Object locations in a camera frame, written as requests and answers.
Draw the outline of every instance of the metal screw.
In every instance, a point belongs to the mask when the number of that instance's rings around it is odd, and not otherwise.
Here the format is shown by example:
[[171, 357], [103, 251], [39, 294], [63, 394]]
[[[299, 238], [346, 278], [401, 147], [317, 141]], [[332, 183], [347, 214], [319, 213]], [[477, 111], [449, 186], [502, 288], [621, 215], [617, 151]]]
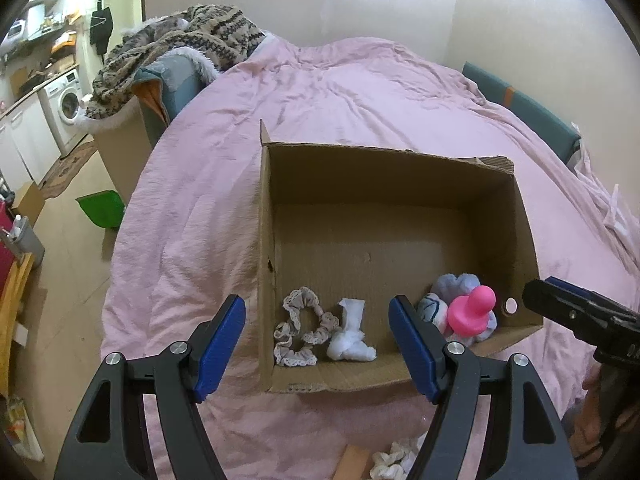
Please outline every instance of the metal screw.
[[184, 341], [176, 341], [169, 346], [169, 350], [172, 354], [184, 354], [187, 351], [187, 346], [187, 343]]
[[465, 346], [457, 341], [452, 341], [447, 345], [447, 350], [449, 350], [450, 354], [460, 355], [465, 352]]
[[107, 357], [105, 357], [104, 362], [108, 365], [116, 365], [120, 362], [122, 356], [118, 352], [111, 352]]
[[513, 362], [518, 366], [527, 366], [529, 364], [529, 358], [524, 354], [514, 354]]

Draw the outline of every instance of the pink duvet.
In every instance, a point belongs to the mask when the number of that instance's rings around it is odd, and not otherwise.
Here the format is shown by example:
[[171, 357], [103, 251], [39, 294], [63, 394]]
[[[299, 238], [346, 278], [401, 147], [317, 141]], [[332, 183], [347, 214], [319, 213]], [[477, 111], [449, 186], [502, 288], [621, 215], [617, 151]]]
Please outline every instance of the pink duvet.
[[[638, 306], [640, 272], [584, 186], [473, 82], [389, 41], [298, 48], [274, 38], [203, 90], [162, 136], [118, 235], [102, 318], [103, 356], [137, 358], [187, 338], [227, 294], [244, 298], [238, 347], [220, 389], [200, 407], [229, 479], [327, 479], [346, 444], [385, 450], [424, 431], [433, 413], [411, 384], [299, 396], [258, 389], [260, 119], [279, 141], [508, 156], [540, 275]], [[547, 322], [505, 355], [516, 350], [532, 359], [559, 412], [581, 395], [590, 348], [566, 329]], [[157, 413], [147, 411], [159, 477], [170, 478]], [[461, 478], [474, 477], [487, 413], [481, 402]]]

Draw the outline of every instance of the white cabinet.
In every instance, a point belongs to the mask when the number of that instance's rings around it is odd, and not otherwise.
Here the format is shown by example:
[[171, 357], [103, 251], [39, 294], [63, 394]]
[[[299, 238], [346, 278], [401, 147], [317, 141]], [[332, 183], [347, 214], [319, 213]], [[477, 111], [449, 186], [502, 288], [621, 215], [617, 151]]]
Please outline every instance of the white cabinet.
[[22, 184], [31, 182], [31, 175], [24, 167], [20, 153], [6, 125], [9, 119], [0, 120], [0, 173], [4, 176], [9, 188], [18, 191]]
[[9, 114], [6, 122], [15, 147], [36, 184], [40, 184], [47, 172], [60, 158], [60, 149], [49, 129], [49, 124], [33, 93]]

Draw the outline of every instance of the doormat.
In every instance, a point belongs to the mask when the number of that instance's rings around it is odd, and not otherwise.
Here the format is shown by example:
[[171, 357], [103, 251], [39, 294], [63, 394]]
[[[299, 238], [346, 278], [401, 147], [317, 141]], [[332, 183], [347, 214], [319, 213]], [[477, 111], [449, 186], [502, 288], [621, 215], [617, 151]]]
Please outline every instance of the doormat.
[[90, 140], [78, 144], [65, 158], [57, 160], [40, 187], [43, 197], [59, 196], [96, 151], [98, 146], [94, 140]]

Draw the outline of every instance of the cardboard box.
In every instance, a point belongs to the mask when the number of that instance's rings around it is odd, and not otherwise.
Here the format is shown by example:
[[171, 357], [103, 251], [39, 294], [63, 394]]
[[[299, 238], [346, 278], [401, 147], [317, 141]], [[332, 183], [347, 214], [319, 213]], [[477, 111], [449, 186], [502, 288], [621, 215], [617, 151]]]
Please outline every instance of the cardboard box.
[[[263, 125], [260, 137], [264, 390], [347, 392], [409, 381], [388, 326], [389, 301], [404, 294], [416, 305], [447, 272], [474, 272], [496, 293], [498, 330], [473, 347], [476, 354], [494, 354], [540, 329], [542, 317], [522, 304], [522, 290], [538, 277], [538, 264], [509, 159], [283, 144], [271, 142]], [[339, 317], [342, 298], [366, 300], [362, 330], [378, 352], [375, 361], [332, 362], [324, 345], [314, 347], [316, 366], [275, 365], [273, 330], [287, 319], [282, 300], [303, 285]], [[508, 298], [518, 302], [509, 317], [502, 312]], [[306, 311], [302, 321], [303, 331], [318, 323]]]
[[16, 215], [27, 216], [29, 224], [35, 225], [44, 207], [44, 197], [35, 182], [24, 184], [15, 192], [12, 211]]

